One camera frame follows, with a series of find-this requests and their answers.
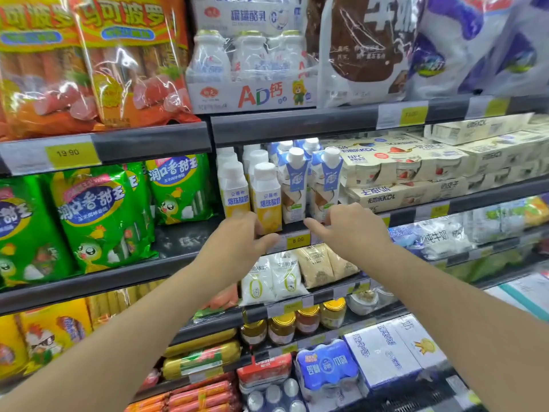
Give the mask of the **green sausage packet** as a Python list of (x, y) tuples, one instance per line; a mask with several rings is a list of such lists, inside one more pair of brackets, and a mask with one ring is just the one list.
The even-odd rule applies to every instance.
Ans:
[(39, 178), (80, 272), (158, 255), (152, 249), (154, 220), (142, 163), (56, 171)]
[(77, 274), (38, 175), (0, 179), (0, 290)]
[(159, 225), (213, 217), (206, 153), (146, 160), (144, 165), (155, 205), (155, 221)]

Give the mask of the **person's left forearm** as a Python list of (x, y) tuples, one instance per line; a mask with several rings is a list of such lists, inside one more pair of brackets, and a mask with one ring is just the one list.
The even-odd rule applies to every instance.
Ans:
[(0, 412), (123, 412), (176, 333), (216, 291), (196, 259), (0, 399)]

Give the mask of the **person's left hand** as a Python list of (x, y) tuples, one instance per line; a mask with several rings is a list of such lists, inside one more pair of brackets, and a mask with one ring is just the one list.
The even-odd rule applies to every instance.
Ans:
[(209, 236), (191, 263), (211, 294), (236, 284), (251, 270), (261, 255), (253, 253), (253, 240), (265, 233), (257, 215), (245, 212), (224, 219)]

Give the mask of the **yellow and white price label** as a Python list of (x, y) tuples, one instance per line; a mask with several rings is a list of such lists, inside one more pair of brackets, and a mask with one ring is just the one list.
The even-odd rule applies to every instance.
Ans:
[(508, 96), (471, 96), (464, 120), (505, 116), (510, 103)]
[(420, 205), (415, 208), (415, 222), (435, 219), (449, 214), (450, 201), (439, 201)]
[(100, 166), (92, 141), (52, 144), (13, 142), (0, 144), (0, 158), (13, 176)]
[(311, 232), (307, 230), (285, 234), (285, 250), (293, 250), (311, 245)]
[(376, 130), (424, 125), (429, 101), (394, 102), (378, 105)]

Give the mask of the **stack of cream yoghurt packs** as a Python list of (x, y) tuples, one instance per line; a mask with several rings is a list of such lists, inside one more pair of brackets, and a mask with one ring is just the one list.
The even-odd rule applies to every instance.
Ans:
[(549, 114), (355, 133), (321, 146), (344, 161), (338, 203), (379, 213), (549, 174)]

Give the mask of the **brown and white milk bag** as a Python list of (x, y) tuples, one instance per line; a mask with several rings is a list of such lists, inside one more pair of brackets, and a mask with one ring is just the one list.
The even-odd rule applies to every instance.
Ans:
[(326, 0), (317, 107), (404, 100), (425, 0)]

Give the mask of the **white bottle multipack with carton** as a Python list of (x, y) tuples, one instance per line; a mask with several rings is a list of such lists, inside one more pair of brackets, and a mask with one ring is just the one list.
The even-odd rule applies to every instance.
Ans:
[(304, 35), (256, 30), (225, 38), (201, 29), (185, 75), (195, 114), (315, 108), (318, 61)]

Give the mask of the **white blue-print drink box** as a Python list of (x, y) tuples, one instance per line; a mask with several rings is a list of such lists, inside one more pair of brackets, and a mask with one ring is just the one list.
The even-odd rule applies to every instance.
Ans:
[(190, 0), (197, 29), (234, 38), (243, 31), (271, 37), (305, 29), (308, 0)]

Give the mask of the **group of white yellow-label bottles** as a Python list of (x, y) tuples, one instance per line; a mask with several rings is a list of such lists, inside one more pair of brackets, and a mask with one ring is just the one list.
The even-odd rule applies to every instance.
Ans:
[(242, 159), (232, 148), (217, 156), (217, 178), (226, 218), (253, 212), (264, 235), (282, 230), (282, 193), (277, 167), (259, 144), (244, 146)]

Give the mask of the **pack of yellow sausage sticks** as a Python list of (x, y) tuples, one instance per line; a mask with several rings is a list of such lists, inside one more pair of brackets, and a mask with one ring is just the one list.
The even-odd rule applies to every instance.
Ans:
[(127, 310), (141, 298), (159, 287), (166, 279), (138, 284), (119, 290), (86, 297), (86, 304), (94, 331), (105, 325), (111, 318)]

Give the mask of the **white yellow-print milk case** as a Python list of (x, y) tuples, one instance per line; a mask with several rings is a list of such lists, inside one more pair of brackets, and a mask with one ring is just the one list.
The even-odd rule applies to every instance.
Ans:
[(447, 356), (414, 315), (407, 314), (390, 323), (423, 370), (435, 372), (450, 368)]

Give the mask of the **blue and white drink carton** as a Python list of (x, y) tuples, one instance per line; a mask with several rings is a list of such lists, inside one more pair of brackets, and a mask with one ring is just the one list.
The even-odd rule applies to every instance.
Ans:
[(269, 161), (277, 167), (280, 157), (289, 152), (293, 146), (294, 143), (292, 140), (270, 143), (268, 146)]
[(328, 209), (338, 204), (343, 162), (340, 149), (335, 146), (312, 153), (307, 207), (309, 214), (320, 223), (326, 222)]
[(323, 149), (319, 142), (319, 138), (316, 137), (294, 140), (293, 146), (302, 149), (307, 160), (312, 159), (314, 152), (318, 152)]
[(308, 166), (309, 161), (301, 148), (293, 146), (289, 151), (279, 154), (278, 181), (285, 224), (305, 219)]

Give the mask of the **glass jar with gold lid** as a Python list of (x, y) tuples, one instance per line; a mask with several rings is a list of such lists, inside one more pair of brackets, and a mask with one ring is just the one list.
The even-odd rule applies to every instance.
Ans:
[(304, 335), (314, 334), (320, 324), (319, 305), (295, 311), (297, 330)]
[(294, 339), (295, 329), (295, 312), (289, 312), (268, 320), (268, 337), (276, 346), (290, 344)]
[(329, 300), (319, 305), (320, 323), (324, 328), (336, 330), (343, 325), (347, 311), (345, 297)]
[(262, 319), (256, 322), (244, 323), (239, 332), (243, 342), (252, 351), (257, 346), (261, 346), (267, 339), (268, 320)]

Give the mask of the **yellow cartoon snack packet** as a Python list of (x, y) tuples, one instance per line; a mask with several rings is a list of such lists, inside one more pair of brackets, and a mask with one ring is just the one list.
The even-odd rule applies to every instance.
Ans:
[(0, 316), (0, 381), (23, 372), (28, 360), (25, 340), (15, 316)]
[(48, 365), (92, 333), (84, 299), (19, 313), (29, 362), (24, 375)]

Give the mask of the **white and blue milk pouch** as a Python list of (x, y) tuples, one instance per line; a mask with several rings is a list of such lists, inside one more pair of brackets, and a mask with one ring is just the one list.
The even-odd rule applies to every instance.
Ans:
[(388, 232), (395, 244), (427, 261), (445, 259), (476, 247), (459, 214), (390, 227)]

